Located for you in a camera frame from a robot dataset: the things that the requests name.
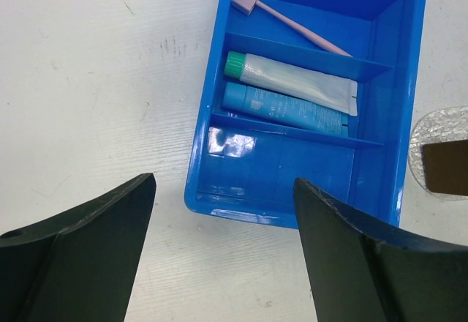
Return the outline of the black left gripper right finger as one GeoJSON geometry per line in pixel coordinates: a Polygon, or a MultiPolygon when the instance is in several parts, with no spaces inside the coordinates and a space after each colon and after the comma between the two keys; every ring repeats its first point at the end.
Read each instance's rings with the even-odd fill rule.
{"type": "Polygon", "coordinates": [[[294,183],[319,321],[465,321],[467,248],[402,230],[294,183]]]}

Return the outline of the clear holder with wooden ends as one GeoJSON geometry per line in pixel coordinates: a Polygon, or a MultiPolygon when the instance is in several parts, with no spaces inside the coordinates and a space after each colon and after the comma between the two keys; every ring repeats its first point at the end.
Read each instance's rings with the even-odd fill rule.
{"type": "Polygon", "coordinates": [[[422,160],[429,191],[467,196],[467,140],[425,144],[422,160]]]}

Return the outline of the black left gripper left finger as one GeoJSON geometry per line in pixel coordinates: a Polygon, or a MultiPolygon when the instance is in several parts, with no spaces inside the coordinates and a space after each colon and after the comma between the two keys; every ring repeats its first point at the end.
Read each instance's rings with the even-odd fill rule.
{"type": "Polygon", "coordinates": [[[123,321],[156,195],[152,173],[1,235],[2,321],[123,321]]]}

